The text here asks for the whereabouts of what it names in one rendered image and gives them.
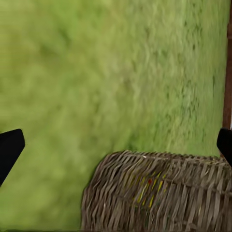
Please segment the wicker basket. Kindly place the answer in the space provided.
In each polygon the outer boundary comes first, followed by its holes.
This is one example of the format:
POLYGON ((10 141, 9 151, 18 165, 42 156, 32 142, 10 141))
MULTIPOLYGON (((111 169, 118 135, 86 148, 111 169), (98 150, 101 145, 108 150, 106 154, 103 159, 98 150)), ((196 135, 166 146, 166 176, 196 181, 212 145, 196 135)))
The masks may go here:
POLYGON ((232 232, 232 167, 218 156, 110 153, 81 211, 81 232, 232 232))

